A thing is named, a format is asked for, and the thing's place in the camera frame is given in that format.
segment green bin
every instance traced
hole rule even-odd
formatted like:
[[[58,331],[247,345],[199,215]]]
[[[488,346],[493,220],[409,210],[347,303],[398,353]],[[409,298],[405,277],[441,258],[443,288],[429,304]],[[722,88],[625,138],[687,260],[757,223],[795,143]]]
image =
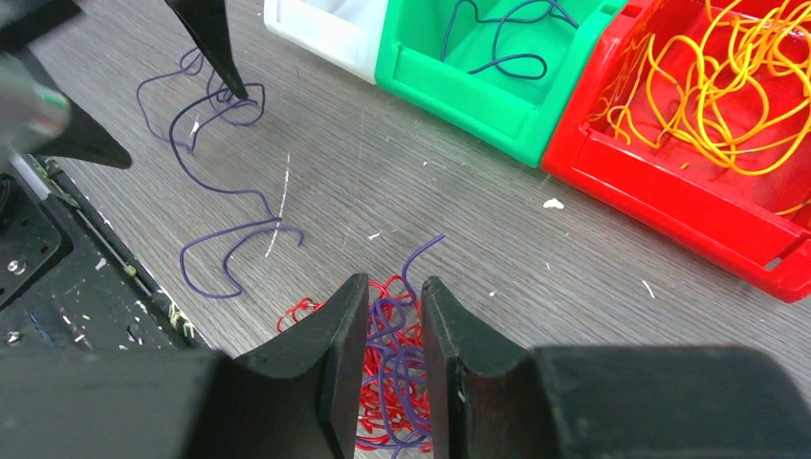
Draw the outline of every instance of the green bin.
[[[480,19],[500,18],[522,0],[474,0]],[[536,54],[548,69],[540,80],[507,76],[491,67],[497,23],[479,24],[470,4],[460,6],[443,42],[456,0],[389,0],[375,78],[386,91],[467,130],[520,162],[537,167],[591,51],[627,0],[559,0],[575,19],[575,29],[547,16],[534,24],[507,23],[498,56]],[[539,17],[538,2],[511,17]],[[509,72],[538,74],[533,59],[504,62]]]

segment red bin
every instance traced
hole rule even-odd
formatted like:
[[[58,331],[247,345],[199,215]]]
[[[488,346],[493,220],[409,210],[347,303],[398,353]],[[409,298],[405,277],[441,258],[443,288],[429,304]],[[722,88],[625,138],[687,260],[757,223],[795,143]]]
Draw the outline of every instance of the red bin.
[[[764,17],[781,3],[743,0],[734,13]],[[800,3],[793,1],[789,10]],[[729,5],[730,0],[712,0],[715,13]],[[811,199],[810,142],[802,143],[778,170],[749,177],[714,165],[689,143],[675,138],[666,136],[659,148],[615,139],[605,115],[608,106],[627,102],[637,76],[634,62],[639,62],[640,53],[647,50],[651,33],[658,44],[653,50],[657,55],[670,37],[683,34],[699,39],[709,24],[704,0],[630,0],[595,47],[541,168],[770,295],[785,302],[798,301],[811,294],[811,206],[786,216],[776,212]],[[802,36],[787,41],[784,45],[791,48],[787,54],[792,50],[808,53]],[[722,53],[728,42],[728,36],[711,39],[708,53]],[[692,58],[688,54],[686,47],[673,48],[661,67],[677,73],[688,67]],[[659,79],[662,82],[655,83],[651,93],[658,105],[665,107],[675,102],[675,90]],[[796,86],[785,78],[762,84],[775,113],[784,112],[803,98],[798,80]],[[627,104],[640,126],[646,125],[646,117],[654,120],[645,110],[645,102],[645,92],[639,91]],[[739,125],[747,125],[762,113],[757,99],[748,97],[734,99],[723,108],[725,118],[729,116]],[[807,117],[807,111],[779,128],[764,131],[764,135],[775,137],[766,143],[796,134],[804,123],[801,117]],[[647,125],[661,130],[652,123]],[[747,157],[747,161],[765,166],[780,156],[785,146],[772,150]]]

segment gray wood surface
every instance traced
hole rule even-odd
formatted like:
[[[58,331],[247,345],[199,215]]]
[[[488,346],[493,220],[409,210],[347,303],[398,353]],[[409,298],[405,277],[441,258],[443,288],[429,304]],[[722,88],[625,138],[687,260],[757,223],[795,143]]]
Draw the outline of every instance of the gray wood surface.
[[[252,128],[212,125],[188,162],[220,186],[262,189],[277,208],[289,154],[284,218],[307,234],[301,248],[279,234],[267,258],[270,235],[241,250],[231,264],[247,292],[233,300],[190,291],[178,250],[260,216],[260,206],[193,184],[146,132],[135,103],[139,81],[175,69],[192,46],[175,17],[161,0],[94,2],[80,26],[37,50],[63,89],[135,157],[128,171],[69,164],[78,185],[213,345],[245,351],[274,336],[278,315],[301,297],[324,298],[354,272],[383,279],[443,232],[447,239],[416,263],[412,279],[442,276],[464,304],[523,345],[743,343],[776,356],[811,394],[811,302],[781,304],[271,35],[259,0],[230,0],[229,9],[237,64],[246,80],[268,86],[268,113]],[[146,90],[162,130],[204,94],[204,83],[178,78]],[[180,131],[192,123],[184,120]],[[543,208],[551,198],[565,208]],[[193,277],[206,289],[230,288],[218,266],[232,241],[193,253]]]

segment white plastic container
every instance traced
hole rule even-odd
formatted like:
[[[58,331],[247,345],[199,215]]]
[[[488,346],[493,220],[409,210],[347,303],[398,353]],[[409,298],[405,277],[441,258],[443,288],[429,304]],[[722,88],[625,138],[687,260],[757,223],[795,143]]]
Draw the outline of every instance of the white plastic container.
[[[265,27],[376,84],[388,0],[265,0]]]

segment robotic arm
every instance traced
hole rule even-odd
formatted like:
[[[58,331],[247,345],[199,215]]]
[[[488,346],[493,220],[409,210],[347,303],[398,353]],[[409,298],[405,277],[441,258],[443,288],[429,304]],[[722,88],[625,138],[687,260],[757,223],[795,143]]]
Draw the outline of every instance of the robotic arm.
[[[233,62],[225,0],[165,0],[197,47],[240,99],[248,97]],[[79,18],[79,0],[0,0],[0,142],[2,155],[36,154],[117,168],[129,153],[56,83],[29,50],[38,38]]]

